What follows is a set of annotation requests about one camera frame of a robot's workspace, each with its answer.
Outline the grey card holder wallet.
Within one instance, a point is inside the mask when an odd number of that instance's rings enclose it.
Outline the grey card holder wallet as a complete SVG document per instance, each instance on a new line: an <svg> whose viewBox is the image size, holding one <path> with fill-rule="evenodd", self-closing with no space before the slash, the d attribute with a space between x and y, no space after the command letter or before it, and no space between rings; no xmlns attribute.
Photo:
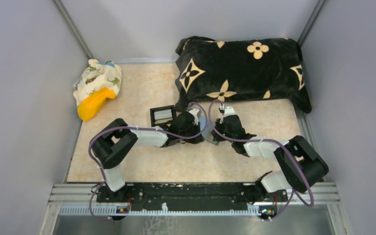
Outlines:
<svg viewBox="0 0 376 235"><path fill-rule="evenodd" d="M213 129L212 129L210 124L208 124L208 126L206 126L206 118L204 116L201 116L199 118L199 124L200 124L201 131L203 131L202 136L203 136L204 140L211 143L211 144L218 146L219 142L215 141L213 136L212 136L212 130Z"/></svg>

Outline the black compartment tray box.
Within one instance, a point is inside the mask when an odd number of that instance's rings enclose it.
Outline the black compartment tray box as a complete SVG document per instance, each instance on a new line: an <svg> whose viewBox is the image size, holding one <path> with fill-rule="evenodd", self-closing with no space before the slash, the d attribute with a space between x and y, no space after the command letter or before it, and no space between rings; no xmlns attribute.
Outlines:
<svg viewBox="0 0 376 235"><path fill-rule="evenodd" d="M150 108L149 111L152 127L172 121L177 117L174 105Z"/></svg>

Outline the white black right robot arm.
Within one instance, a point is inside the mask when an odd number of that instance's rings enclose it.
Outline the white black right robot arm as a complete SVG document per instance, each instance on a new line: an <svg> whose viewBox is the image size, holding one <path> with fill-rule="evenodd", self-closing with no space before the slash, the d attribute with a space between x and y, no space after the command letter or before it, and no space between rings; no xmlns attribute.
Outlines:
<svg viewBox="0 0 376 235"><path fill-rule="evenodd" d="M247 133L235 114L218 118L212 136L216 141L230 142L240 155L263 157L278 163L278 171L269 171L255 182L260 201L268 202L276 192L290 189L298 197L308 193L309 201L305 204L314 204L311 187L329 172L329 167L304 137L297 135L286 141L259 137Z"/></svg>

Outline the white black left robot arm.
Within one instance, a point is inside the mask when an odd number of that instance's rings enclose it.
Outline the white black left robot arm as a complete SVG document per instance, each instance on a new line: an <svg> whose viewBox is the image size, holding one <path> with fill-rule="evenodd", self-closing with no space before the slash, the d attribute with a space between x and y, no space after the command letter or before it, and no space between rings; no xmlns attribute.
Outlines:
<svg viewBox="0 0 376 235"><path fill-rule="evenodd" d="M120 164L133 147L170 147L182 142L203 142L201 114L200 109L190 109L167 124L150 128L128 125L117 118L94 136L88 152L100 168L109 198L116 203L126 199L126 182Z"/></svg>

